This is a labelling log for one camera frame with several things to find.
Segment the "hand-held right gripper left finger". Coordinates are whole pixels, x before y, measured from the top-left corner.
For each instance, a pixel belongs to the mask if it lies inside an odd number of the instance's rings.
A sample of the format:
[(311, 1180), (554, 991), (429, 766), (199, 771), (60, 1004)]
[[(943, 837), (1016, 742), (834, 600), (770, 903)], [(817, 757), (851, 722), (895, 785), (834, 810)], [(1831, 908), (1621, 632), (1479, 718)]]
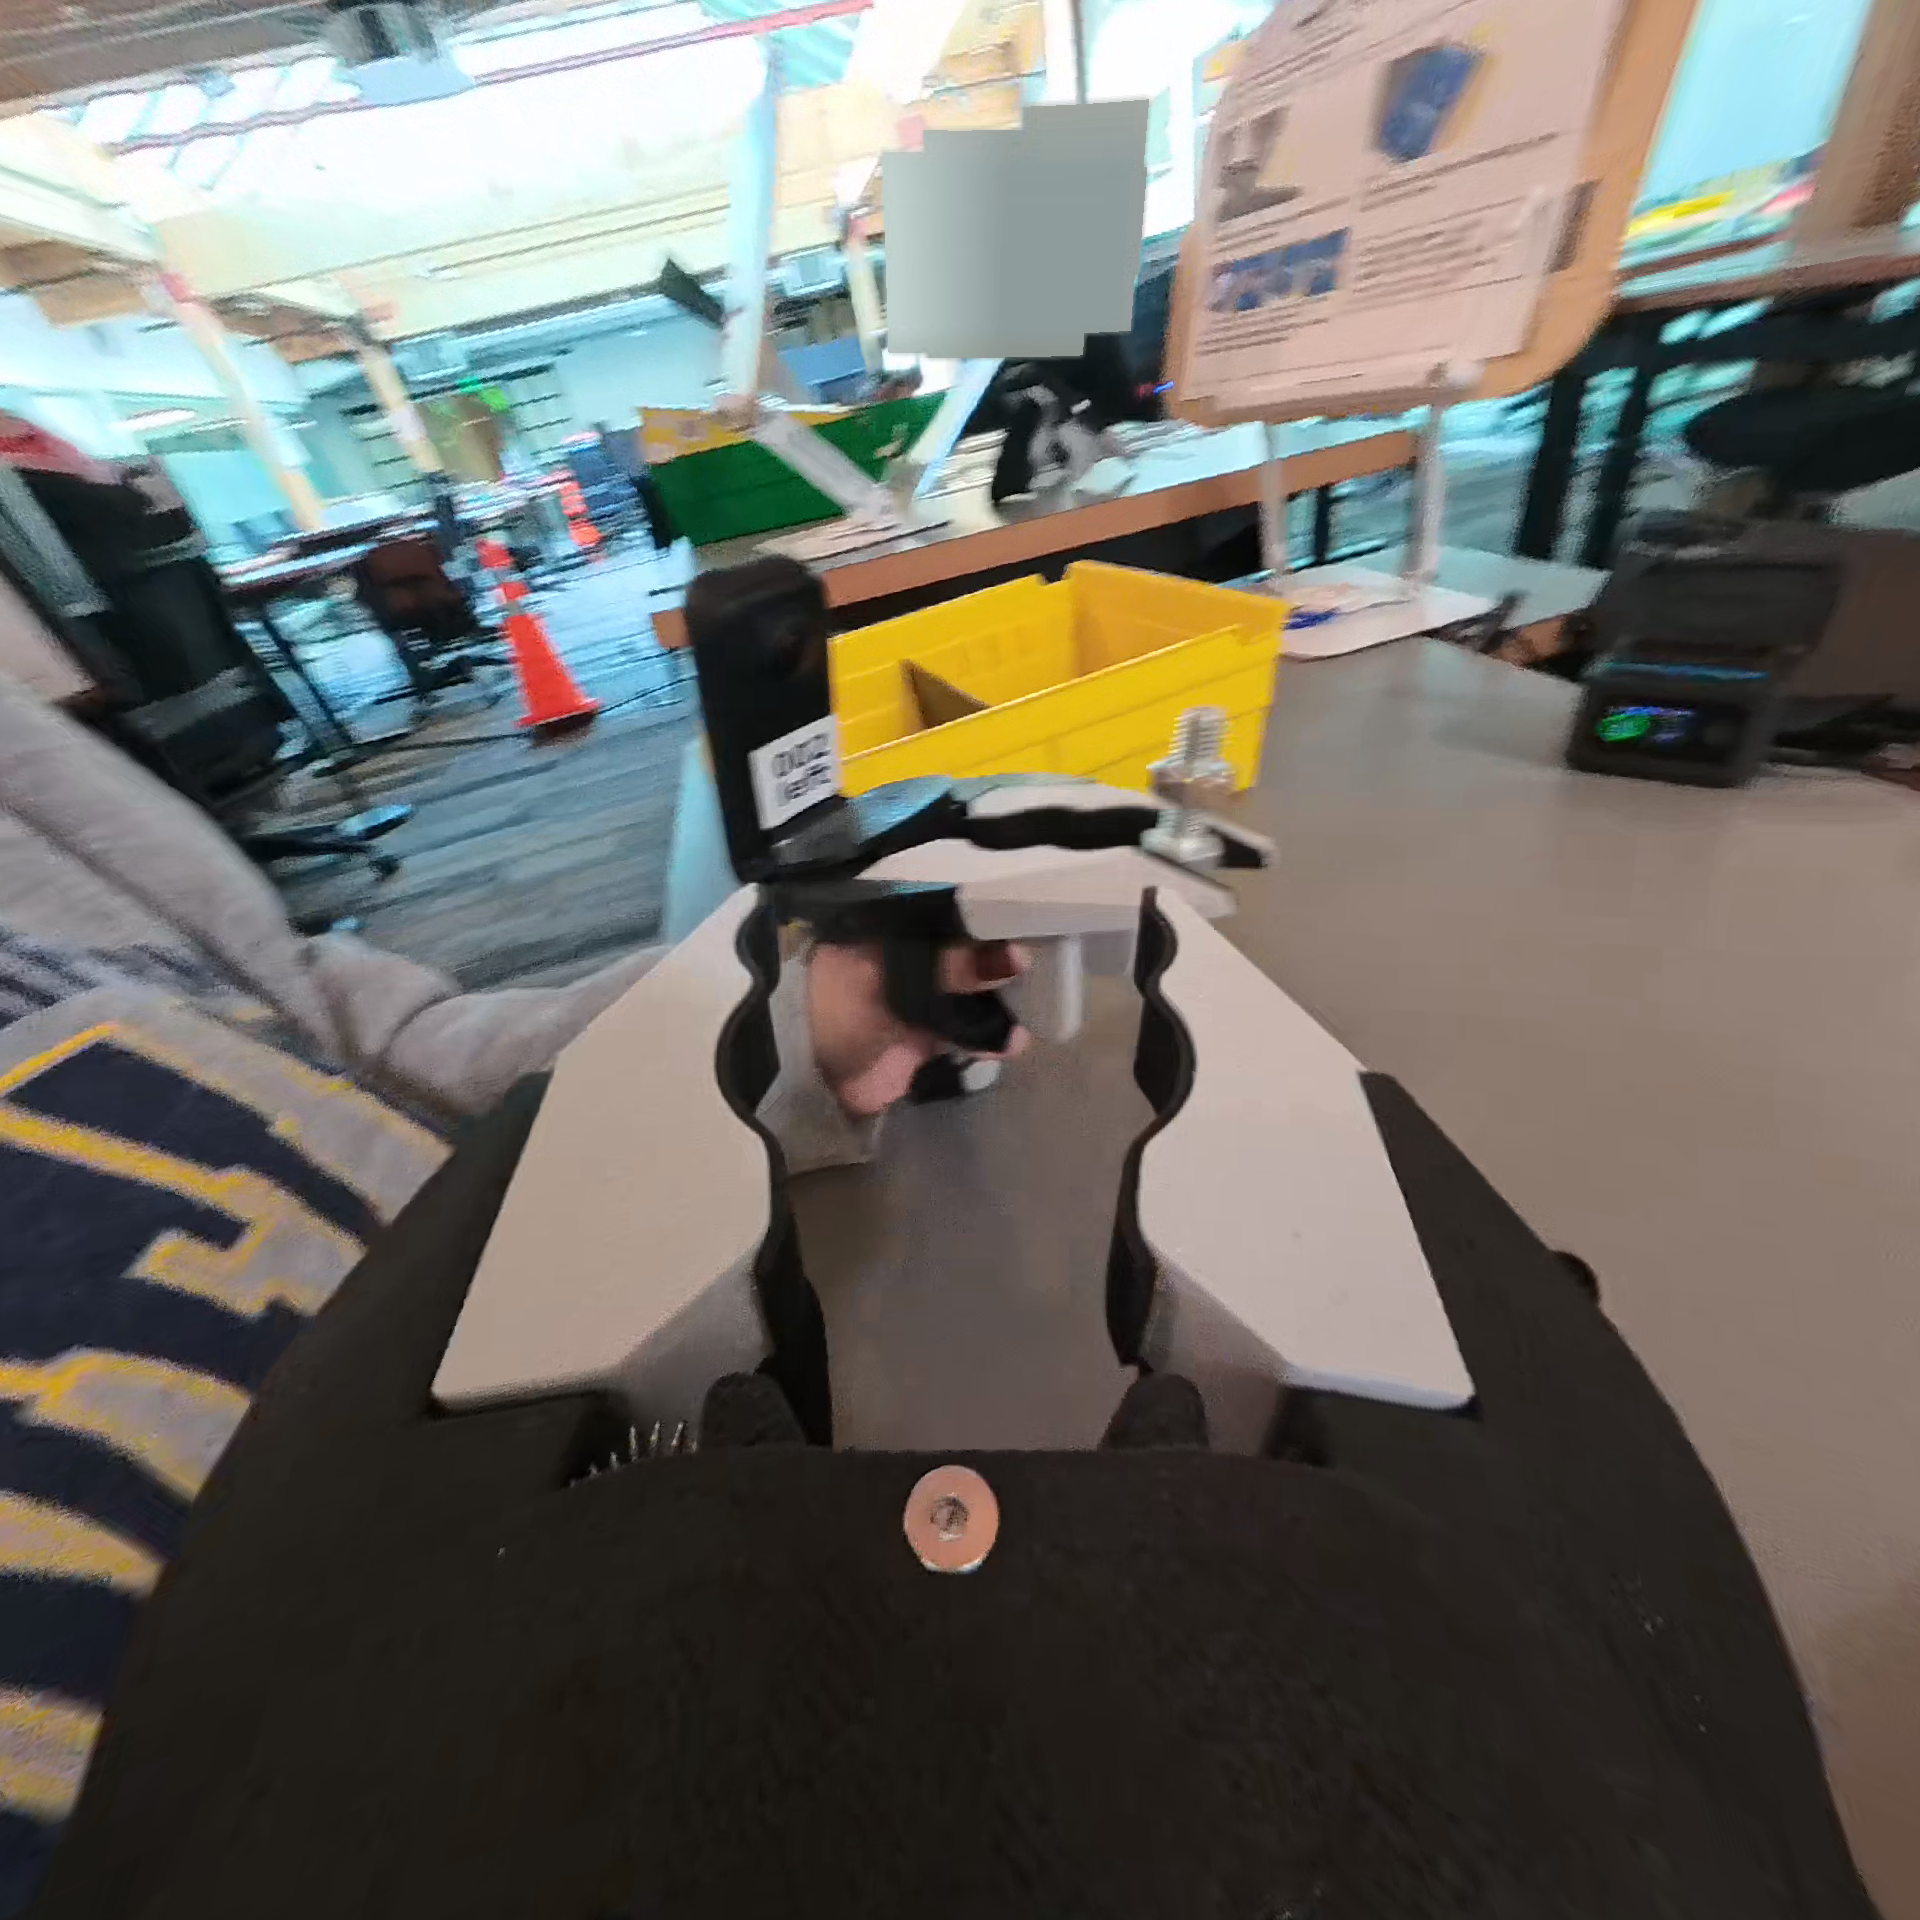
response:
[(599, 1394), (641, 1434), (771, 1377), (831, 1440), (830, 1334), (783, 1150), (774, 908), (732, 891), (565, 1046), (435, 1374), (446, 1411)]

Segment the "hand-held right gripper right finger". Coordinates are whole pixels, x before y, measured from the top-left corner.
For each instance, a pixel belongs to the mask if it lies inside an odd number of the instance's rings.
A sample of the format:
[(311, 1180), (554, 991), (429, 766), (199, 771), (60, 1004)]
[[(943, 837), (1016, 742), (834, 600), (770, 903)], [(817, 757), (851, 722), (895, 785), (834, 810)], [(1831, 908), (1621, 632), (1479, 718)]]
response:
[(1139, 900), (1108, 1334), (1199, 1393), (1210, 1442), (1273, 1442), (1297, 1393), (1474, 1401), (1356, 1059), (1183, 899)]

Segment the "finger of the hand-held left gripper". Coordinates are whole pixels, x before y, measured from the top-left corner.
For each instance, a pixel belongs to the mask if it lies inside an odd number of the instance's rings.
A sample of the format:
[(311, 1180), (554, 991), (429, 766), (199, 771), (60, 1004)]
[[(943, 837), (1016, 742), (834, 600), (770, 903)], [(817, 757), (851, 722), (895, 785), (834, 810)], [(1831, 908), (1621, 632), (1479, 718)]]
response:
[(962, 837), (983, 852), (1143, 852), (1189, 872), (1266, 870), (1270, 835), (1227, 818), (1224, 803), (1183, 786), (1172, 798), (1097, 781), (960, 781)]
[(940, 1046), (1074, 1041), (1088, 975), (1129, 965), (1148, 891), (1210, 923), (1234, 911), (1217, 877), (1136, 847), (991, 852), (940, 842), (884, 857), (869, 877), (884, 1006)]

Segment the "silver threaded bolt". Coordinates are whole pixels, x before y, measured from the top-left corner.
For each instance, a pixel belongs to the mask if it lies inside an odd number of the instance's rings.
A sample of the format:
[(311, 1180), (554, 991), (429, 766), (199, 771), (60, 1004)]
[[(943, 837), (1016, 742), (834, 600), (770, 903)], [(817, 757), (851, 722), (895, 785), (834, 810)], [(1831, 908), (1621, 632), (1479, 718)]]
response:
[[(1227, 714), (1221, 707), (1187, 707), (1175, 722), (1163, 757), (1217, 757), (1224, 758)], [(1170, 860), (1183, 870), (1212, 870), (1224, 857), (1224, 835), (1212, 823), (1227, 810), (1163, 806), (1159, 798), (1159, 818), (1142, 832), (1142, 852)]]

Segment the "person's left forearm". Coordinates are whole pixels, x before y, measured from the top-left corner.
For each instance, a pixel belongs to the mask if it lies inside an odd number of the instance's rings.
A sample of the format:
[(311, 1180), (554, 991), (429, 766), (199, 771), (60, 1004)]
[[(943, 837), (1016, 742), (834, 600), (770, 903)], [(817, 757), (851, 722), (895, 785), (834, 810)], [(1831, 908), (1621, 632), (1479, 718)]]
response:
[(3, 1099), (107, 1046), (88, 1131), (165, 1154), (263, 1131), (395, 1215), (463, 1119), (554, 1069), (658, 960), (472, 994), (351, 934), (303, 934), (199, 806), (3, 681)]

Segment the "person's left hand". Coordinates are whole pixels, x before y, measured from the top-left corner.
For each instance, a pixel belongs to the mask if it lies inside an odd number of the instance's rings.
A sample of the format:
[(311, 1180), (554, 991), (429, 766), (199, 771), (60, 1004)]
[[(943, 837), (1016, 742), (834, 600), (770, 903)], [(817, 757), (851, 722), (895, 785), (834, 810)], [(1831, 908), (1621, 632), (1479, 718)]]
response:
[(1001, 991), (1031, 960), (1031, 950), (1004, 940), (813, 944), (805, 1038), (824, 1086), (847, 1114), (881, 1116), (935, 1059), (1013, 1059), (1027, 1033)]

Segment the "yellow plastic bin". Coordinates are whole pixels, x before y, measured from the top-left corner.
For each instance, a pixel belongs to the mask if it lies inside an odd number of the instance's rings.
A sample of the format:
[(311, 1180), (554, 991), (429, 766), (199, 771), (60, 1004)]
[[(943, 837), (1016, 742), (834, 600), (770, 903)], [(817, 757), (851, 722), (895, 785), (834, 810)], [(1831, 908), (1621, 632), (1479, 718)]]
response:
[(1216, 707), (1233, 792), (1261, 779), (1288, 606), (1108, 563), (962, 593), (830, 639), (844, 791), (1064, 776), (1148, 791)]

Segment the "green plastic bin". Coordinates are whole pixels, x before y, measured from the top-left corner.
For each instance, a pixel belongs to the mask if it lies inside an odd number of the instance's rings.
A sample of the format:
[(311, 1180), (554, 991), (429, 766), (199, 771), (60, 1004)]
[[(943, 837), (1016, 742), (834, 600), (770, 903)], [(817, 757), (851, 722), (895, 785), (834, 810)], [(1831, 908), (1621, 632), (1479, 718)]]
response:
[[(943, 394), (901, 394), (857, 406), (781, 406), (781, 414), (878, 482), (940, 404)], [(663, 524), (696, 548), (787, 535), (844, 514), (804, 474), (706, 409), (638, 409), (636, 446)]]

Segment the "long wooden table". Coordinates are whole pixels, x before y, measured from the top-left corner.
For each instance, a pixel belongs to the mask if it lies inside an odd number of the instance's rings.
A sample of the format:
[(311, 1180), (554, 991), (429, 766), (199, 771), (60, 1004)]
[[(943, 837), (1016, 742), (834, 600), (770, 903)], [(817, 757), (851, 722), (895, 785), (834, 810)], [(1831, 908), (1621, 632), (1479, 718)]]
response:
[(1307, 421), (1277, 428), (1277, 467), (1254, 424), (1199, 428), (1187, 424), (1122, 433), (1128, 460), (1116, 482), (1011, 499), (987, 497), (987, 455), (962, 460), (960, 482), (908, 507), (906, 535), (805, 565), (830, 612), (847, 624), (943, 602), (1031, 573), (1055, 578), (1067, 563), (1128, 555), (1129, 565), (1170, 568), (1196, 536), (1240, 528), (1281, 481), (1287, 497), (1332, 491), (1361, 478), (1410, 467), (1416, 438), (1403, 424)]

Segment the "brown office chair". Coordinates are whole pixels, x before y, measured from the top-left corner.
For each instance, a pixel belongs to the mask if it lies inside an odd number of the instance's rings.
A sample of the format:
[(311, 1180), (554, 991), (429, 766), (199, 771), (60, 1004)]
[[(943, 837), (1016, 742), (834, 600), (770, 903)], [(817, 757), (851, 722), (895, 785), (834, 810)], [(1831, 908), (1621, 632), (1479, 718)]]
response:
[(477, 686), (469, 641), (482, 627), (432, 541), (415, 535), (372, 542), (351, 563), (351, 593), (392, 641), (415, 698)]

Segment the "black device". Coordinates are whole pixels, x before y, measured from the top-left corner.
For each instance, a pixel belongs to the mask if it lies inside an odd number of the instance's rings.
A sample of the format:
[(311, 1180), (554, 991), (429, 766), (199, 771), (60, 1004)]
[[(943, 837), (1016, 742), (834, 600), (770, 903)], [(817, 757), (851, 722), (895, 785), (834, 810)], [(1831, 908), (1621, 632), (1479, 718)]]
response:
[(1020, 497), (1075, 490), (1089, 468), (1118, 460), (1122, 446), (1089, 400), (1067, 387), (1027, 377), (997, 394), (999, 446), (987, 499), (1001, 508)]

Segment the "grey sweatshirt with navy print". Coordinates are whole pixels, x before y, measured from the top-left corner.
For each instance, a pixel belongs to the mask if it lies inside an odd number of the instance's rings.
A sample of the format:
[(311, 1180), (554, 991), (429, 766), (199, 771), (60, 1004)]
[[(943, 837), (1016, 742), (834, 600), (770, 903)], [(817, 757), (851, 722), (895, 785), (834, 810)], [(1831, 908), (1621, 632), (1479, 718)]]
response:
[(202, 962), (3, 933), (3, 1907), (252, 1394), (443, 1160)]

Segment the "black office chair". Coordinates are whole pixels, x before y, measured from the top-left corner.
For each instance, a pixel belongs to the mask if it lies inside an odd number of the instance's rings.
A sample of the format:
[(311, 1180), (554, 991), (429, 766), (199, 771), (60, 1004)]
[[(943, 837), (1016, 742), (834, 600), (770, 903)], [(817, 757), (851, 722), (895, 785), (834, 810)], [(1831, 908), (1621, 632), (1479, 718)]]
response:
[(185, 507), (112, 468), (3, 463), (3, 561), (91, 681), (88, 731), (165, 781), (256, 867), (351, 860), (395, 877), (409, 806), (372, 806), (350, 735), (280, 641), (240, 627)]
[(1844, 497), (1917, 474), (1917, 355), (1751, 384), (1696, 414), (1683, 446), (1689, 514), (1829, 524)]

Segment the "black portable power station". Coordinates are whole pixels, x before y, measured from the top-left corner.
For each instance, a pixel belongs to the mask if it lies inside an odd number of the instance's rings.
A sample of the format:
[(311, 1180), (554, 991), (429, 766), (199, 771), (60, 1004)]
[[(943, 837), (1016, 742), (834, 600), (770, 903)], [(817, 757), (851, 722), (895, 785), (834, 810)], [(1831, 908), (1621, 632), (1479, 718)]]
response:
[(1812, 691), (1845, 565), (1741, 536), (1640, 545), (1589, 606), (1562, 761), (1577, 776), (1741, 786), (1861, 697)]

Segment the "paper sign on white stand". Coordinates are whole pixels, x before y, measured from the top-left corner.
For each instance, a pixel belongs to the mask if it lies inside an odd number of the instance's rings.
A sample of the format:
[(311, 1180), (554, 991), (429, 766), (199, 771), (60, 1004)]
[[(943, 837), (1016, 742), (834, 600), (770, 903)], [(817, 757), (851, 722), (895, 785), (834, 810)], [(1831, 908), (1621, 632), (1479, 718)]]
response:
[[(1212, 110), (1170, 413), (1254, 424), (1284, 651), (1344, 660), (1491, 602), (1436, 583), (1453, 406), (1562, 373), (1613, 301), (1692, 4), (1277, 4)], [(1406, 421), (1398, 572), (1287, 565), (1284, 426)]]

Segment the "wooden desk with black legs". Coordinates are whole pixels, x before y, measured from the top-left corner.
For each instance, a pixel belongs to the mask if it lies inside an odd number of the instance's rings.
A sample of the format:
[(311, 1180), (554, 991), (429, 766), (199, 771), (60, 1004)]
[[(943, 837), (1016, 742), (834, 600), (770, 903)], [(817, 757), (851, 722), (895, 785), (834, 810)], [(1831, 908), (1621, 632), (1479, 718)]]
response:
[(1751, 247), (1666, 257), (1623, 272), (1592, 339), (1554, 374), (1528, 468), (1510, 555), (1550, 563), (1562, 542), (1579, 467), (1586, 389), (1621, 374), (1613, 428), (1596, 457), (1577, 563), (1604, 565), (1619, 541), (1652, 397), (1682, 369), (1838, 366), (1917, 352), (1917, 308), (1879, 315), (1917, 294), (1917, 231), (1875, 227), (1845, 240), (1775, 240)]

